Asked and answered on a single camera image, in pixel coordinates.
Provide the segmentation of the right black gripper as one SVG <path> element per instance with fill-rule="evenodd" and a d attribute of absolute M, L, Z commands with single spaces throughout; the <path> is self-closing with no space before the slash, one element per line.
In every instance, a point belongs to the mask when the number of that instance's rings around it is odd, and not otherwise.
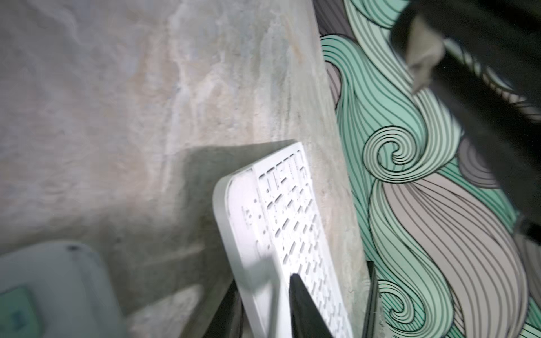
<path fill-rule="evenodd" d="M 464 130 L 459 170 L 501 189 L 518 239 L 540 242 L 539 1 L 410 1 L 390 33 L 413 94 L 431 90 Z"/>

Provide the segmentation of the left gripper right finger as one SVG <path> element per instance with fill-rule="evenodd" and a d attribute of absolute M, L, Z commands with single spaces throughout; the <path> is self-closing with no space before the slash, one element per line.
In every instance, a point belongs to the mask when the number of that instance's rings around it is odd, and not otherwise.
<path fill-rule="evenodd" d="M 294 338 L 332 338 L 328 326 L 297 273 L 290 276 L 289 300 Z"/>

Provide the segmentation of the white wireless keyboard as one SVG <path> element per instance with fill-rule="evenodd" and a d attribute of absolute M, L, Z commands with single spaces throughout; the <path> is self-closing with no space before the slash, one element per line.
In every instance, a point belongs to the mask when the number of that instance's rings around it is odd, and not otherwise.
<path fill-rule="evenodd" d="M 302 143 L 222 177 L 213 209 L 253 336 L 293 335 L 293 275 L 324 330 L 352 336 Z"/>

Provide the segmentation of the green wireless keyboard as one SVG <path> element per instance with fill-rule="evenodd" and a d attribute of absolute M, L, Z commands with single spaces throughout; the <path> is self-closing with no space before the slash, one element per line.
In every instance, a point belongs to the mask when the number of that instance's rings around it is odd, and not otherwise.
<path fill-rule="evenodd" d="M 65 240 L 2 255 L 1 336 L 127 337 L 100 255 Z"/>

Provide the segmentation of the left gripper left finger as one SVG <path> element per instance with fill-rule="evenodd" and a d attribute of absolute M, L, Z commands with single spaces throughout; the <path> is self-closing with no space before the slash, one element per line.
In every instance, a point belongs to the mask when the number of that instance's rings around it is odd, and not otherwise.
<path fill-rule="evenodd" d="M 235 280 L 230 284 L 204 338 L 241 338 L 244 326 L 244 307 Z"/>

